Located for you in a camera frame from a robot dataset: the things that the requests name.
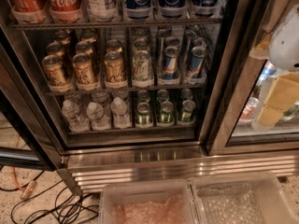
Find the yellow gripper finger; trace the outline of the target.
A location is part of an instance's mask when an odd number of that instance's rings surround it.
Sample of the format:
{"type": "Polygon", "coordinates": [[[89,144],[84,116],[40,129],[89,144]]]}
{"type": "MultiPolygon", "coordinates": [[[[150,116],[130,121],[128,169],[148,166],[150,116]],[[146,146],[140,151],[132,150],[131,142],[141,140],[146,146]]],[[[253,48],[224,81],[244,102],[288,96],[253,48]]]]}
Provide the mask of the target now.
{"type": "Polygon", "coordinates": [[[254,131],[272,129],[282,117],[282,113],[272,107],[258,105],[253,112],[251,127],[254,131]]]}
{"type": "Polygon", "coordinates": [[[287,110],[299,99],[299,75],[290,72],[276,77],[264,99],[264,104],[276,110],[287,110]]]}

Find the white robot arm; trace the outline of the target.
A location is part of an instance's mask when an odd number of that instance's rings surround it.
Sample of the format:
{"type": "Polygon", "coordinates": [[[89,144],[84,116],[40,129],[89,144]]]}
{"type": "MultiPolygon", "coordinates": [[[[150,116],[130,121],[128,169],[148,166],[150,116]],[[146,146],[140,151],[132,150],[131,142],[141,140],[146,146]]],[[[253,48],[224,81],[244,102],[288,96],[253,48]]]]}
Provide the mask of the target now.
{"type": "Polygon", "coordinates": [[[299,5],[292,7],[276,30],[252,49],[249,56],[269,59],[279,71],[262,83],[260,102],[253,112],[251,127],[265,132],[299,100],[299,5]]]}

